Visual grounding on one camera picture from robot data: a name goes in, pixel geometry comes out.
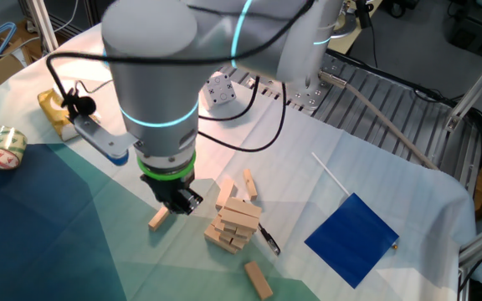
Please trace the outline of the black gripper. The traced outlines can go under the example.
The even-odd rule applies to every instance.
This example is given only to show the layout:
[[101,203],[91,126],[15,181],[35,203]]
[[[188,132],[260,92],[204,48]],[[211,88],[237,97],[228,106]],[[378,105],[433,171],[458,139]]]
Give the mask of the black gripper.
[[173,180],[157,180],[146,174],[142,174],[140,179],[171,213],[191,214],[203,202],[203,198],[190,188],[194,180],[193,172]]

